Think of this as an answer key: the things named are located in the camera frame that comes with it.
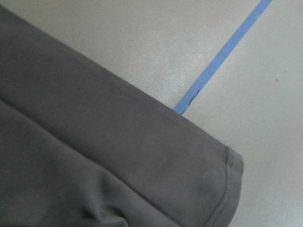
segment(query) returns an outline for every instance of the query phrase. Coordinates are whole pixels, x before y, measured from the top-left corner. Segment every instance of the floor surface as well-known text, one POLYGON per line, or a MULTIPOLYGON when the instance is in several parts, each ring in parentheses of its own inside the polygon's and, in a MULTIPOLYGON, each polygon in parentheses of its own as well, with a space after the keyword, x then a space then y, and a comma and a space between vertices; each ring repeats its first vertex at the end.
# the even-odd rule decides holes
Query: floor surface
MULTIPOLYGON (((258 0, 0 4, 173 108, 258 0)), ((303 1, 273 0, 184 113, 244 157, 231 227, 303 227, 302 60, 303 1)))

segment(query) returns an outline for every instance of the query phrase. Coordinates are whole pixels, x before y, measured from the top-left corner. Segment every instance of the blue painter's tape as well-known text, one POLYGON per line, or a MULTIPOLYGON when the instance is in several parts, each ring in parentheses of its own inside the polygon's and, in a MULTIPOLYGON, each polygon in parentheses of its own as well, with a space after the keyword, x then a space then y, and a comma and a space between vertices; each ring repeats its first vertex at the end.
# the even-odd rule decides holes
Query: blue painter's tape
POLYGON ((251 26, 257 21, 266 7, 272 0, 262 0, 245 19, 237 31, 231 36, 224 47, 219 51, 215 58, 210 62, 202 74, 198 77, 192 87, 185 93, 180 102, 174 108, 178 114, 183 114, 188 108, 192 100, 198 95, 199 91, 204 88, 210 78, 222 65, 228 55, 232 52, 235 46, 244 37, 251 26))

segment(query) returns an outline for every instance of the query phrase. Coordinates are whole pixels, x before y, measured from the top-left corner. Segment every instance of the stitched hem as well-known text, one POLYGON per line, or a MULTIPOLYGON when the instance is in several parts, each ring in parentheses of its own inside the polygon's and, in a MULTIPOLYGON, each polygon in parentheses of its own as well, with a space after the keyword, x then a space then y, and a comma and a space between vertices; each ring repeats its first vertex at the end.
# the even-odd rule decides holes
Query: stitched hem
POLYGON ((226 185, 223 196, 203 227, 227 227, 237 209, 241 179, 243 175, 243 158, 229 147, 226 159, 226 185))

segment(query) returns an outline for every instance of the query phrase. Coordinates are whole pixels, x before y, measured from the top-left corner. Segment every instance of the concrete floor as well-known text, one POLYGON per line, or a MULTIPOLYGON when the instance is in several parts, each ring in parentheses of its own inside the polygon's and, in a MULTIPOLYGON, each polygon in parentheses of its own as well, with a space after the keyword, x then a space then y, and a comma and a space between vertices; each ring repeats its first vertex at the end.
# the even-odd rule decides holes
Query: concrete floor
MULTIPOLYGON (((0 4, 173 108, 258 0, 0 4)), ((273 0, 184 114, 244 156, 231 227, 303 227, 302 59, 303 1, 273 0)))

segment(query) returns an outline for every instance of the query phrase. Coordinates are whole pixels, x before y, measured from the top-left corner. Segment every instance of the gray fabric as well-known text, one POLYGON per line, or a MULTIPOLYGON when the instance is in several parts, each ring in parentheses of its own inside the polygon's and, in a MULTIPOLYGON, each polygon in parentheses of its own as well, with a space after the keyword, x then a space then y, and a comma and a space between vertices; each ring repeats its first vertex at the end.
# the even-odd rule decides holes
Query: gray fabric
POLYGON ((225 227, 240 155, 0 7, 0 226, 225 227))

